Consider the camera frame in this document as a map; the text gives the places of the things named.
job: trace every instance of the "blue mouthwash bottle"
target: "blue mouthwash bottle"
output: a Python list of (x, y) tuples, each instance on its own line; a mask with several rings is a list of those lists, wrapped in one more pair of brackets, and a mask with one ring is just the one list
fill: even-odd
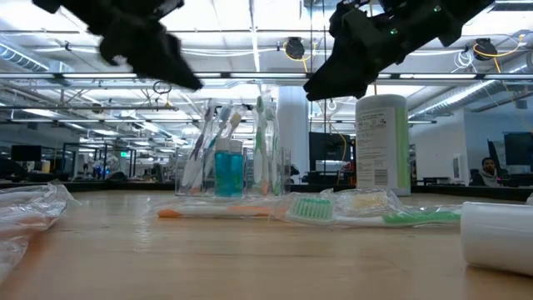
[(215, 195), (230, 197), (230, 140), (218, 138), (215, 143)]
[(242, 158), (242, 142), (230, 141), (230, 184), (233, 197), (242, 197), (244, 165)]

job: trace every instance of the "white column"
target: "white column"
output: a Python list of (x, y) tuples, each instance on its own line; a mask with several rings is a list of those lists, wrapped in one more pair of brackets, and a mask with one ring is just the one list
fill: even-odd
[(309, 172), (309, 102), (302, 87), (279, 87), (277, 121), (280, 144), (291, 151), (291, 163), (300, 170), (300, 177)]

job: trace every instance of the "desk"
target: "desk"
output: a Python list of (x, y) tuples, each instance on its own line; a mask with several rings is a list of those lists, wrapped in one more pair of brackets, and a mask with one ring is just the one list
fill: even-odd
[[(467, 267), (457, 227), (325, 229), (143, 218), (172, 192), (74, 196), (0, 299), (533, 299), (533, 279)], [(415, 195), (406, 203), (472, 198)]]

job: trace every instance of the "toothbrush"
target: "toothbrush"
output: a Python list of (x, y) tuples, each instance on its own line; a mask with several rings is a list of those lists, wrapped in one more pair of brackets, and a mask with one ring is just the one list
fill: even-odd
[(241, 119), (242, 119), (242, 117), (241, 117), (241, 114), (239, 112), (235, 112), (233, 114), (232, 120), (230, 120), (230, 124), (232, 125), (232, 129), (227, 134), (227, 138), (230, 138), (230, 139), (232, 138), (232, 135), (235, 132), (235, 129), (237, 129), (237, 127), (241, 123)]
[(279, 151), (279, 141), (278, 141), (278, 133), (279, 128), (276, 120), (276, 114), (274, 113), (274, 108), (269, 107), (266, 110), (266, 120), (271, 121), (273, 123), (273, 131), (274, 134), (272, 136), (272, 160), (271, 160), (271, 180), (272, 180), (272, 191), (274, 192), (274, 195), (279, 195), (281, 193), (281, 179), (278, 177), (277, 174), (277, 155)]
[(206, 160), (205, 165), (203, 165), (203, 172), (199, 172), (196, 176), (196, 179), (194, 180), (194, 183), (192, 184), (192, 193), (199, 192), (200, 187), (202, 186), (203, 182), (203, 175), (208, 175), (211, 169), (213, 168), (213, 161), (215, 160), (215, 153), (213, 152), (213, 148), (215, 147), (215, 143), (217, 142), (217, 139), (222, 135), (222, 132), (226, 128), (227, 120), (230, 117), (230, 114), (232, 113), (232, 107), (231, 106), (225, 106), (222, 108), (222, 111), (220, 113), (219, 118), (219, 124), (218, 124), (218, 133), (217, 135), (211, 140), (211, 143), (209, 144), (209, 147), (206, 150), (206, 153), (204, 154), (204, 159)]
[(253, 179), (260, 185), (263, 195), (268, 193), (268, 157), (265, 130), (267, 121), (263, 117), (265, 105), (261, 96), (257, 97), (257, 134), (256, 148), (253, 152)]
[(189, 184), (193, 183), (193, 181), (196, 180), (196, 175), (202, 169), (202, 166), (198, 165), (198, 163), (200, 162), (198, 160), (198, 157), (200, 155), (200, 150), (202, 149), (204, 135), (206, 134), (207, 128), (211, 124), (212, 118), (213, 109), (211, 105), (209, 105), (204, 115), (205, 123), (202, 129), (202, 134), (200, 134), (200, 137), (197, 139), (197, 142), (194, 145), (194, 149), (192, 149), (191, 156), (189, 157), (189, 159), (187, 160), (187, 164), (185, 165), (185, 170), (183, 170), (182, 187), (186, 187)]
[(458, 223), (460, 218), (460, 209), (446, 212), (397, 212), (381, 217), (343, 217), (334, 213), (332, 201), (320, 198), (299, 198), (285, 214), (287, 221), (308, 225), (377, 228), (451, 224)]
[(160, 218), (182, 218), (182, 217), (268, 217), (271, 210), (259, 206), (198, 206), (182, 205), (174, 208), (165, 208), (157, 212)]

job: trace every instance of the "clear plastic wrap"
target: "clear plastic wrap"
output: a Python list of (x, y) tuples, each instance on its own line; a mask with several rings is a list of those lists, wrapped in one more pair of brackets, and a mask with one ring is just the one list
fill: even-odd
[(150, 214), (160, 218), (276, 219), (327, 227), (409, 227), (459, 224), (461, 205), (406, 206), (388, 190), (353, 189), (319, 194), (291, 193), (281, 197), (243, 198), (227, 202), (216, 197), (150, 202)]
[(49, 229), (75, 201), (61, 184), (0, 190), (0, 282), (26, 252), (28, 239)]

